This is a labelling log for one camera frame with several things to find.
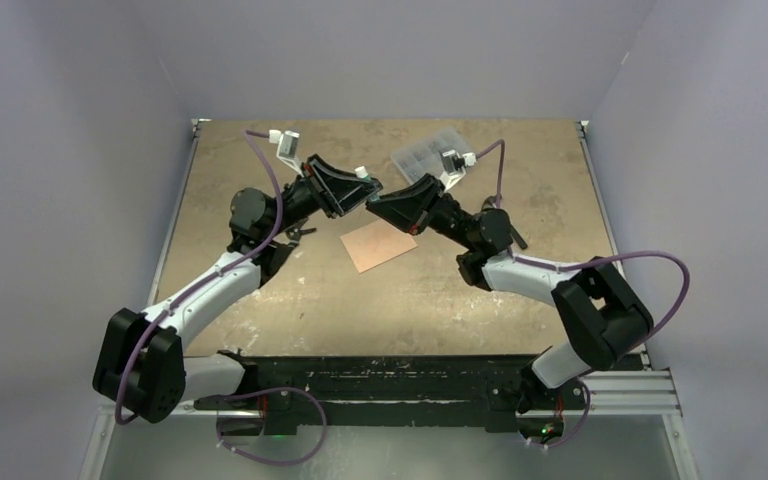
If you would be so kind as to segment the pink and cream envelope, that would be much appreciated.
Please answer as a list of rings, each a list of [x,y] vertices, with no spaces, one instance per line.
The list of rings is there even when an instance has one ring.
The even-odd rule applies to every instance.
[[[417,242],[383,220],[374,221],[340,237],[353,265],[364,273],[417,247]]]

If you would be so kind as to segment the green and white marker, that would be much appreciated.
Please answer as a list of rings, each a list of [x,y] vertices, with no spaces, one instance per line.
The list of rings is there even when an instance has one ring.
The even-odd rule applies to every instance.
[[[356,168],[354,169],[354,171],[355,171],[355,176],[356,176],[358,179],[360,179],[360,180],[363,180],[363,181],[365,181],[365,182],[367,182],[367,183],[371,183],[371,184],[375,184],[375,185],[376,185],[376,187],[377,187],[377,190],[376,190],[376,192],[375,192],[374,194],[372,194],[372,195],[369,197],[369,200],[370,200],[370,201],[377,201],[377,200],[379,200],[379,199],[380,199],[380,195],[379,195],[379,192],[380,192],[380,190],[381,190],[381,185],[380,185],[380,182],[379,182],[379,181],[378,181],[376,178],[374,178],[374,177],[373,177],[373,176],[372,176],[372,175],[371,175],[371,174],[368,172],[368,170],[366,169],[366,167],[365,167],[365,166],[358,166],[358,167],[356,167]]]

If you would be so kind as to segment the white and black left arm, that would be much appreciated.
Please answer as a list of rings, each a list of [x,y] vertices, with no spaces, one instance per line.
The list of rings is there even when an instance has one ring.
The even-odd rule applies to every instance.
[[[275,236],[321,211],[340,218],[382,189],[370,176],[339,170],[317,155],[274,194],[248,187],[230,202],[231,242],[205,272],[165,300],[108,321],[92,387],[112,400],[117,423],[157,423],[182,401],[220,396],[244,409],[258,382],[228,354],[188,358],[189,345],[230,306],[268,283],[291,256]]]

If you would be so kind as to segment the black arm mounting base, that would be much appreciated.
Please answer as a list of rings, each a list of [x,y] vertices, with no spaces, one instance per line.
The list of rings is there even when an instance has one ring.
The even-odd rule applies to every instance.
[[[582,409],[576,379],[551,390],[524,390],[531,355],[244,357],[234,395],[190,400],[198,410],[259,410],[267,435],[302,425],[475,427],[488,433],[541,433],[537,420]]]

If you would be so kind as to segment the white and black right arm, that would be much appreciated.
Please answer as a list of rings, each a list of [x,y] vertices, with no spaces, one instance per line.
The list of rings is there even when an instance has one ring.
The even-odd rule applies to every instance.
[[[523,372],[521,392],[536,407],[556,399],[561,386],[590,371],[612,368],[654,328],[654,320],[622,274],[606,258],[588,266],[550,262],[510,252],[508,213],[470,213],[437,178],[426,174],[403,190],[366,204],[398,230],[432,230],[464,247],[456,258],[464,282],[485,291],[512,293],[556,309],[566,334]]]

